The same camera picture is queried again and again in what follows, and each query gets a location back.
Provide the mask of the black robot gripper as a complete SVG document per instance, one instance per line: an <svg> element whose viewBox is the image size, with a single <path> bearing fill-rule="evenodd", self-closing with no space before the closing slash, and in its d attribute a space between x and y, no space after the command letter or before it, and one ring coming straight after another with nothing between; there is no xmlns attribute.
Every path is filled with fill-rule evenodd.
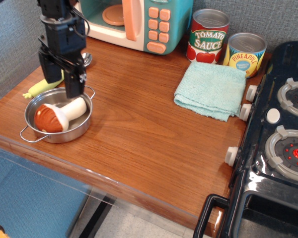
<svg viewBox="0 0 298 238"><path fill-rule="evenodd" d="M39 61L47 83L62 78L67 98L84 93L86 70L81 50L86 47L85 21L82 18L42 18L46 35L39 38Z"/></svg>

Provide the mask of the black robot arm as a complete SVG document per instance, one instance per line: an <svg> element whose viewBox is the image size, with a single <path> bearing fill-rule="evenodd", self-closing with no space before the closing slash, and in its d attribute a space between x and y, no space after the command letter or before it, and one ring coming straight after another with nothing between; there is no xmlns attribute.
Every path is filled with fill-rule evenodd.
<svg viewBox="0 0 298 238"><path fill-rule="evenodd" d="M39 37L41 68L48 83L64 77L68 98L84 93L86 70L81 51L86 47L85 18L76 0L39 0L46 34Z"/></svg>

